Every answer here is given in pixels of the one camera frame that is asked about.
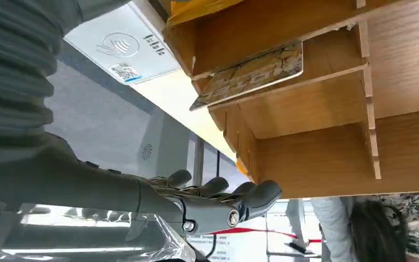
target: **gray sleeve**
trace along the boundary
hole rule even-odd
[[[312,198],[311,203],[327,240],[332,262],[357,262],[348,227],[352,199]]]

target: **patterned card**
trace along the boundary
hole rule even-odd
[[[204,108],[303,73],[303,43],[287,47],[216,73],[190,110]]]

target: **wood surface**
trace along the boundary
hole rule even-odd
[[[257,140],[248,127],[238,105],[210,112],[217,126],[224,132],[224,139],[230,148],[236,152],[237,160],[242,164],[247,175],[253,181],[259,182],[261,174],[258,167]]]
[[[382,179],[369,165],[359,124],[258,140],[263,180],[282,198],[419,192],[419,112],[376,121]]]
[[[361,8],[366,6],[366,0],[356,0],[356,8]]]
[[[201,94],[205,90],[206,85],[208,85],[210,79],[211,78],[202,78],[198,80],[192,80],[192,85],[194,86],[197,94]]]
[[[279,92],[357,72],[367,66],[367,61],[360,55],[353,32],[345,28],[305,41],[303,53],[304,72],[300,76],[221,102],[209,109],[275,96]]]
[[[196,24],[194,21],[176,26],[166,26],[163,30],[164,42],[169,46],[186,75],[191,75],[194,67],[195,37]]]
[[[357,73],[239,104],[257,139],[307,132],[362,121]]]
[[[419,111],[419,1],[368,23],[375,116]]]
[[[206,77],[287,45],[306,40],[378,14],[407,0],[356,2],[245,0],[199,22],[195,44],[195,79]]]

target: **sticker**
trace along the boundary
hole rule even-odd
[[[125,62],[113,65],[110,69],[126,83],[142,78],[132,66]]]

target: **clear plastic bag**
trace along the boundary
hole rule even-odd
[[[159,216],[78,207],[0,206],[0,261],[195,261]]]

